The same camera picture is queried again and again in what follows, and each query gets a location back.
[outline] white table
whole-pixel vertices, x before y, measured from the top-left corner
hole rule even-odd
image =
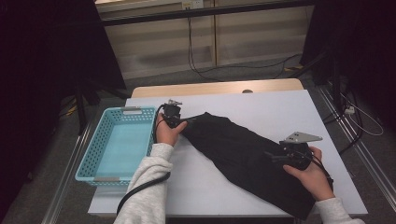
[[[182,118],[209,112],[275,142],[296,131],[323,137],[311,143],[323,151],[323,163],[334,179],[334,192],[351,215],[367,214],[345,165],[324,127],[307,91],[248,94],[209,94],[132,98],[126,105],[158,106],[169,98],[181,101]],[[168,180],[166,214],[169,217],[287,217],[288,214],[230,183],[211,160],[184,137],[177,142]],[[90,214],[114,216],[124,188],[98,188]]]

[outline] blue plastic basket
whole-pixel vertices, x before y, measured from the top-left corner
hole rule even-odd
[[[105,110],[76,173],[93,186],[128,185],[151,151],[155,107]]]

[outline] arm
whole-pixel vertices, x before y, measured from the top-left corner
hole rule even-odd
[[[316,147],[311,147],[310,149],[314,153],[315,160],[318,159],[321,161],[322,154],[320,149]],[[342,205],[341,199],[336,198],[332,192],[325,174],[313,162],[311,162],[304,171],[300,171],[288,165],[284,165],[283,168],[287,173],[298,178],[304,187],[311,192],[315,200],[317,200],[316,206],[320,212],[323,223],[364,223],[360,219],[352,219],[349,216]]]
[[[149,157],[144,158],[137,168],[128,186],[128,191],[157,179],[170,172],[169,162],[178,134],[186,127],[183,122],[175,129],[170,129],[162,121],[161,114],[157,119],[157,141],[152,146]],[[121,208],[115,223],[165,223],[166,183],[162,182],[133,195]]]

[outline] electrical outlet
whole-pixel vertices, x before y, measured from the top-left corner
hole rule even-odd
[[[181,9],[183,10],[192,9],[192,2],[191,1],[181,2]]]
[[[204,0],[193,0],[191,1],[192,8],[204,8]]]

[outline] black fabric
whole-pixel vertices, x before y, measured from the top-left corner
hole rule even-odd
[[[279,144],[209,113],[191,118],[183,131],[193,146],[214,162],[236,186],[300,219],[306,219],[315,200],[300,181],[276,168],[265,152],[277,155]]]

